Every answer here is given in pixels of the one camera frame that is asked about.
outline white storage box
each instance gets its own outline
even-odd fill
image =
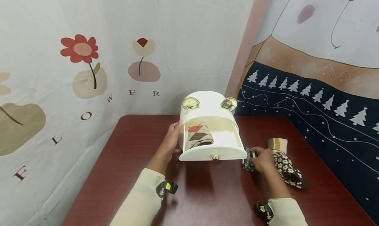
[[[182,103],[180,119],[184,125],[179,133],[179,146],[183,153],[180,161],[206,161],[245,159],[246,151],[242,144],[239,127],[233,111],[237,107],[234,98],[227,98],[213,91],[198,91],[187,96]],[[205,125],[213,143],[191,146],[189,130]]]

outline person's left hand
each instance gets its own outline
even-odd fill
[[[179,131],[183,126],[183,122],[180,120],[177,123],[171,124],[168,127],[168,131],[166,136],[164,137],[164,140],[162,141],[162,144],[159,146],[159,149],[171,154],[180,152],[180,149],[175,149],[177,143],[178,143],[178,135]]]

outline wall backdrop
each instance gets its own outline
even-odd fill
[[[60,225],[121,116],[225,93],[262,1],[0,0],[0,225]]]
[[[378,2],[272,0],[236,110],[289,119],[377,224]]]

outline brown stripe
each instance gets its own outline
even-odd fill
[[[260,48],[262,47],[262,45],[263,45],[263,42],[261,42],[261,43],[255,45],[254,47],[252,47],[252,49],[250,51],[250,54],[249,54],[249,58],[247,59],[245,68],[243,69],[243,72],[242,72],[242,75],[241,75],[241,78],[240,78],[240,82],[239,82],[239,84],[237,86],[237,89],[236,89],[236,92],[235,92],[235,94],[233,96],[234,98],[238,97],[238,93],[239,93],[240,88],[242,86],[243,80],[245,79],[245,76],[246,76],[247,72],[249,71],[250,67],[254,63],[254,60],[257,57],[258,52],[259,52]]]
[[[311,56],[269,36],[255,61],[301,77],[317,79],[340,91],[379,99],[379,69]]]
[[[241,79],[247,57],[249,57],[251,51],[251,46],[254,44],[255,37],[257,36],[270,1],[271,0],[254,0],[253,2],[245,32],[242,37],[241,46],[237,53],[232,74],[230,75],[229,83],[225,91],[225,97],[232,97],[236,91],[240,89],[239,80]]]
[[[275,141],[275,148],[276,150],[280,150],[280,141],[279,138],[274,138]]]

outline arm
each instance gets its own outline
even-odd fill
[[[259,156],[249,158],[255,168],[262,173],[269,188],[268,204],[272,209],[274,217],[268,223],[271,226],[306,226],[304,215],[292,198],[282,176],[278,173],[270,149],[254,147],[251,151],[258,151]]]
[[[156,192],[164,181],[167,164],[175,150],[181,123],[169,127],[164,141],[159,146],[137,182],[118,209],[110,226],[150,226],[162,203]]]

